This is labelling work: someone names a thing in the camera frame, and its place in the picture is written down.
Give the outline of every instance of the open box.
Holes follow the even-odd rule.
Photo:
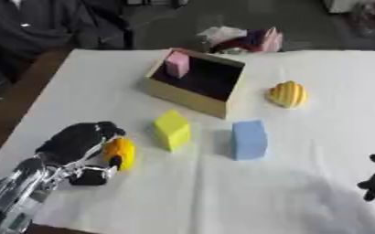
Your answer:
[[[190,56],[190,70],[182,79],[166,73],[165,59],[174,51]],[[244,63],[173,48],[147,73],[147,91],[161,99],[226,118],[233,103]]]

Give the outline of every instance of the white table cloth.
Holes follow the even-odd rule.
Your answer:
[[[375,233],[375,201],[356,184],[375,172],[375,52],[301,51],[229,56],[246,63],[228,120],[143,92],[166,51],[73,51],[0,150],[0,178],[75,122],[113,121],[137,144],[135,169],[108,186],[62,186],[38,224],[113,234]],[[263,93],[294,80],[306,105],[285,110]],[[194,140],[170,154],[148,126],[176,109]],[[262,120],[263,159],[232,161],[231,123]]]

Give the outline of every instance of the fabric pile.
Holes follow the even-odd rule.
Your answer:
[[[249,31],[234,27],[211,27],[198,36],[206,40],[208,52],[221,54],[278,52],[284,38],[276,27]]]

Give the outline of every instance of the cloth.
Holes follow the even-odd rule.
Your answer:
[[[357,188],[375,172],[375,52],[226,56],[246,62],[227,120],[144,93],[145,73],[166,53],[70,54],[0,150],[0,178],[75,122],[125,129],[135,168],[103,187],[62,186],[35,223],[103,234],[375,234],[375,201]],[[264,98],[286,80],[307,89],[304,106],[285,110]],[[171,154],[149,137],[168,110],[197,126],[186,151]],[[251,120],[264,123],[266,155],[235,162],[231,123]]]

